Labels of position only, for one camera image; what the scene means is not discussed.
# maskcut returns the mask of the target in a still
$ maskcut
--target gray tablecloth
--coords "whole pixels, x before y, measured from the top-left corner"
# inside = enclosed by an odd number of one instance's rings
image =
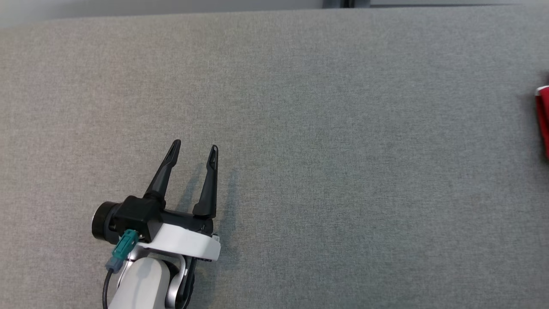
[[[106,200],[220,150],[189,308],[547,308],[549,7],[92,18],[0,30],[0,307],[99,308]]]

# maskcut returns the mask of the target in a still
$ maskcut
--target blue-gray connector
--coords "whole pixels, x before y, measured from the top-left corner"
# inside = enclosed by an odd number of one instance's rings
[[[113,256],[109,259],[109,262],[105,264],[105,268],[107,270],[112,269],[115,274],[118,273],[124,264],[124,260],[137,245],[138,240],[139,234],[137,234],[136,231],[126,230],[118,241],[118,244],[116,244],[116,247],[114,247]]]

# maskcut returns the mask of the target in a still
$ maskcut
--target red cloth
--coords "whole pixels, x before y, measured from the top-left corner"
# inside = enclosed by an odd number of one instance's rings
[[[536,91],[537,121],[545,145],[545,156],[549,159],[549,86]]]

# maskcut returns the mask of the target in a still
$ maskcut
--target cable connector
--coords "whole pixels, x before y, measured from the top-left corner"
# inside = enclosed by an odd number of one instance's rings
[[[112,269],[115,274],[118,273],[124,264],[124,260],[137,245],[138,240],[139,234],[135,230],[126,230],[118,241],[118,244],[116,244],[116,247],[114,247],[113,256],[105,264],[105,268],[107,270]]]

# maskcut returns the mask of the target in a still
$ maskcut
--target black cable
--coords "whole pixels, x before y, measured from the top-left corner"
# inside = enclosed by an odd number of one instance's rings
[[[109,268],[107,276],[105,277],[105,283],[103,283],[103,309],[107,309],[107,289],[109,288],[110,276],[113,275],[113,269]]]

